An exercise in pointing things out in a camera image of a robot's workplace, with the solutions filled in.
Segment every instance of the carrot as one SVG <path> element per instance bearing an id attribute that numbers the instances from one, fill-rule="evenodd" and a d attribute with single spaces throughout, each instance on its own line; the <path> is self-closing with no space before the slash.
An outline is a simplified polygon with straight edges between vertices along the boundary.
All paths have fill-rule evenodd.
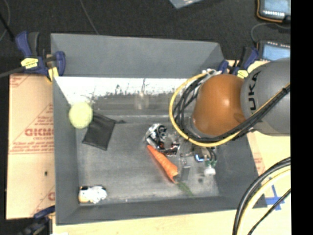
<path id="1" fill-rule="evenodd" d="M 152 153 L 152 155 L 155 157 L 155 159 L 159 162 L 159 164 L 164 169 L 167 176 L 174 182 L 174 177 L 178 175 L 178 168 L 176 165 L 174 165 L 171 161 L 167 159 L 167 157 L 158 152 L 156 149 L 154 149 L 151 145 L 147 145 L 147 148 Z"/>

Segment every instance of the black cable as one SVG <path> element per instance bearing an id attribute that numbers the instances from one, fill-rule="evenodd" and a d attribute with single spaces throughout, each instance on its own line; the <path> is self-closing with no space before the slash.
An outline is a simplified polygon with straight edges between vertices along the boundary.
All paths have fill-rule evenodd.
<path id="1" fill-rule="evenodd" d="M 258 225 L 268 216 L 270 215 L 275 209 L 276 207 L 283 202 L 291 193 L 291 189 L 289 189 L 279 200 L 277 200 L 277 202 L 272 205 L 272 207 L 265 213 L 265 215 L 251 228 L 251 230 L 249 231 L 249 233 L 247 235 L 252 235 L 252 233 L 254 232 L 254 230 L 258 227 Z"/>
<path id="2" fill-rule="evenodd" d="M 7 22 L 5 21 L 5 19 L 3 18 L 2 14 L 0 13 L 0 21 L 2 22 L 5 30 L 4 32 L 2 33 L 2 35 L 0 36 L 0 42 L 1 40 L 4 38 L 6 32 L 8 32 L 8 34 L 10 35 L 10 39 L 11 41 L 14 41 L 15 39 L 15 36 L 14 34 L 12 33 L 11 29 L 9 28 L 9 25 L 10 25 L 10 21 L 11 21 L 11 10 L 10 10 L 10 6 L 9 6 L 9 3 L 7 2 L 7 0 L 3 0 L 3 2 L 5 3 L 6 7 L 7 7 L 7 11 L 8 11 L 8 20 Z"/>
<path id="3" fill-rule="evenodd" d="M 264 26 L 264 25 L 267 25 L 267 26 L 269 26 L 269 25 L 274 25 L 274 26 L 276 26 L 276 27 L 278 27 L 278 28 L 281 28 L 281 29 L 291 29 L 291 27 L 284 27 L 284 26 L 281 26 L 281 25 L 279 25 L 279 24 L 275 24 L 275 23 L 259 23 L 259 24 L 256 24 L 254 27 L 252 27 L 252 29 L 251 29 L 251 31 L 250 31 L 250 37 L 251 37 L 251 39 L 252 39 L 252 41 L 254 42 L 254 43 L 257 43 L 258 42 L 258 40 L 256 40 L 255 38 L 254 38 L 254 35 L 253 35 L 253 32 L 254 32 L 254 30 L 256 29 L 256 28 L 258 28 L 258 27 L 260 27 L 260 26 Z"/>
<path id="4" fill-rule="evenodd" d="M 198 88 L 198 86 L 201 84 L 201 82 L 205 78 L 206 78 L 206 76 L 192 82 L 186 88 L 186 90 L 182 94 L 178 104 L 175 105 L 175 107 L 173 109 L 173 116 L 174 116 L 175 122 L 178 125 L 178 127 L 181 130 L 183 130 L 187 134 L 188 137 L 194 139 L 195 141 L 199 141 L 199 142 L 220 141 L 220 140 L 224 139 L 225 137 L 233 135 L 237 132 L 239 132 L 239 133 L 237 134 L 237 136 L 235 138 L 244 135 L 245 133 L 247 133 L 251 129 L 251 127 L 253 127 L 257 122 L 259 122 L 286 94 L 288 94 L 290 92 L 290 85 L 288 85 L 278 95 L 276 95 L 276 97 L 273 98 L 265 107 L 263 107 L 257 113 L 253 114 L 251 117 L 246 119 L 241 124 L 237 125 L 235 128 L 233 128 L 233 129 L 229 130 L 228 132 L 223 133 L 217 137 L 213 137 L 213 138 L 203 138 L 202 137 L 201 138 L 201 137 L 195 136 L 193 133 L 187 133 L 188 128 L 185 126 L 183 119 L 184 119 L 184 109 L 185 109 L 185 103 L 186 103 L 187 97 L 190 95 L 192 90 L 195 90 L 196 88 Z"/>
<path id="5" fill-rule="evenodd" d="M 9 75 L 14 74 L 14 73 L 19 73 L 19 72 L 21 72 L 23 70 L 24 70 L 24 67 L 18 67 L 16 69 L 3 72 L 3 73 L 0 74 L 0 78 L 5 77 L 5 76 L 9 76 Z"/>
<path id="6" fill-rule="evenodd" d="M 282 168 L 285 168 L 289 165 L 291 165 L 291 158 L 290 157 L 285 158 L 285 159 L 277 162 L 276 164 L 271 166 L 268 170 L 266 170 L 264 173 L 262 173 L 259 177 L 257 177 L 257 179 L 249 186 L 249 188 L 244 193 L 244 195 L 241 198 L 240 203 L 237 207 L 237 211 L 236 211 L 236 215 L 235 215 L 235 219 L 234 219 L 234 226 L 233 226 L 232 235 L 237 234 L 238 225 L 240 223 L 244 208 L 245 208 L 246 204 L 248 203 L 250 197 L 253 195 L 255 190 L 259 187 L 259 184 L 262 181 L 264 181 L 272 173 L 274 173 L 274 172 L 276 172 Z"/>

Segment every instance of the electronic device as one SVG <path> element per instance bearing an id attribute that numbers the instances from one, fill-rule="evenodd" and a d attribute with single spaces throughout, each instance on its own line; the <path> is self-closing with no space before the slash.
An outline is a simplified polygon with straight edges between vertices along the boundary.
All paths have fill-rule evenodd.
<path id="1" fill-rule="evenodd" d="M 256 15 L 271 22 L 291 22 L 291 0 L 257 0 Z"/>
<path id="2" fill-rule="evenodd" d="M 290 58 L 291 47 L 273 41 L 261 40 L 257 43 L 259 58 L 268 61 L 276 61 L 281 58 Z"/>

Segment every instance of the gray bin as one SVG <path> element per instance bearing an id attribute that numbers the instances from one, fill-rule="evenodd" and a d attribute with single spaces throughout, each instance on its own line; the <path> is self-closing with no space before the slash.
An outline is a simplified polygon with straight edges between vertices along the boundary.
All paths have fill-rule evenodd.
<path id="1" fill-rule="evenodd" d="M 65 52 L 67 61 L 66 73 L 53 86 L 58 225 L 237 208 L 258 175 L 246 137 L 218 147 L 216 176 L 204 183 L 198 181 L 199 164 L 189 161 L 195 170 L 190 173 L 194 183 L 189 185 L 193 197 L 167 180 L 142 140 L 152 123 L 162 122 L 171 128 L 168 79 L 173 82 L 204 68 L 216 68 L 223 60 L 217 43 L 52 34 L 51 51 L 58 50 Z M 75 84 L 77 78 L 86 82 Z M 94 92 L 87 86 L 90 80 L 101 84 L 99 79 L 107 83 L 120 78 L 157 78 L 164 82 L 165 90 L 148 95 L 144 109 L 133 107 L 136 89 L 131 94 L 98 96 L 94 110 L 125 123 L 115 125 L 107 151 L 83 144 L 87 129 L 73 128 L 67 117 L 71 98 L 76 94 L 90 96 Z M 64 86 L 67 82 L 73 86 Z M 85 94 L 78 88 L 84 88 Z M 107 187 L 108 198 L 96 205 L 80 204 L 79 186 L 96 184 Z M 264 199 L 259 206 L 265 206 Z"/>

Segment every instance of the blue clamp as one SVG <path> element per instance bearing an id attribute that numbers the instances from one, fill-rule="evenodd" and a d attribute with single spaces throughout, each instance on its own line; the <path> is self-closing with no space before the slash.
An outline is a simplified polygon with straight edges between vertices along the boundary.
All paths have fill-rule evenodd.
<path id="1" fill-rule="evenodd" d="M 223 60 L 217 68 L 217 71 L 221 71 L 222 74 L 227 73 L 228 64 L 229 63 L 226 60 Z"/>
<path id="2" fill-rule="evenodd" d="M 38 41 L 39 32 L 23 31 L 19 33 L 15 42 L 16 45 L 24 55 L 24 60 L 22 61 L 22 67 L 24 73 L 39 73 L 47 76 L 49 79 L 49 67 L 46 66 L 47 62 L 55 61 L 58 75 L 63 75 L 65 71 L 65 54 L 63 51 L 57 51 L 51 58 L 44 59 L 39 56 L 37 53 L 37 41 Z"/>
<path id="3" fill-rule="evenodd" d="M 237 66 L 232 67 L 230 74 L 238 75 L 240 70 L 247 71 L 249 66 L 259 57 L 259 51 L 255 47 L 244 48 L 243 56 Z"/>

